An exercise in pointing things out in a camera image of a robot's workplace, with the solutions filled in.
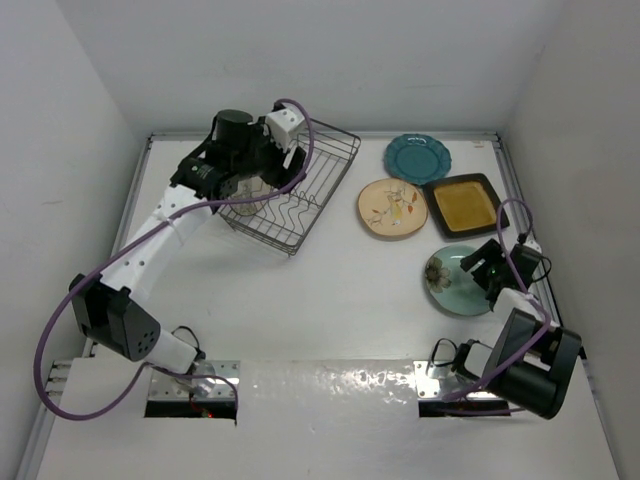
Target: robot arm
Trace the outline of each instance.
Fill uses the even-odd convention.
[[[509,254],[528,288],[542,259],[533,240],[519,238]],[[502,248],[490,240],[460,261],[472,271],[475,282],[487,293],[492,310],[506,320],[493,348],[477,340],[462,344],[451,370],[464,381],[476,382],[517,354],[543,326],[543,318],[518,284],[506,263]],[[553,418],[564,402],[582,340],[561,326],[551,326],[526,354],[486,384],[485,390],[543,418]]]
[[[219,112],[209,136],[180,162],[133,239],[163,222],[169,226],[113,263],[73,298],[81,332],[131,361],[144,360],[175,373],[187,373],[194,360],[204,358],[203,352],[162,329],[141,305],[171,259],[217,211],[189,207],[228,198],[241,180],[255,176],[275,188],[287,185],[306,157],[302,148],[290,148],[303,127],[303,116],[282,106],[255,123],[245,112]],[[82,278],[78,275],[71,288]]]

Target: floral plate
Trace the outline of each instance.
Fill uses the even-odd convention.
[[[460,260],[475,252],[468,245],[451,245],[438,250],[424,269],[426,287],[433,298],[449,312],[475,316],[490,310],[485,291],[460,268]]]
[[[358,196],[358,213],[373,233],[406,237],[427,221],[427,202],[420,190],[397,178],[370,183]]]

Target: white wall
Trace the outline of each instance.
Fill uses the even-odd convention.
[[[346,128],[496,129],[562,0],[58,0],[134,128],[282,96]]]
[[[38,405],[33,351],[69,281],[112,245],[141,145],[53,0],[0,6],[0,478]],[[83,344],[73,314],[46,364]]]
[[[640,478],[640,3],[574,0],[508,145],[583,336],[624,478]]]

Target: light green plate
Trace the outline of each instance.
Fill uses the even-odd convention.
[[[460,260],[475,251],[468,245],[445,247],[433,254],[424,269],[429,293],[442,308],[458,315],[482,315],[490,310],[485,291],[460,268]]]

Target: beige floral plate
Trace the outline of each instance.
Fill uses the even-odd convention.
[[[369,230],[385,237],[401,237],[419,230],[428,215],[422,193],[397,178],[367,185],[358,197],[358,212]]]

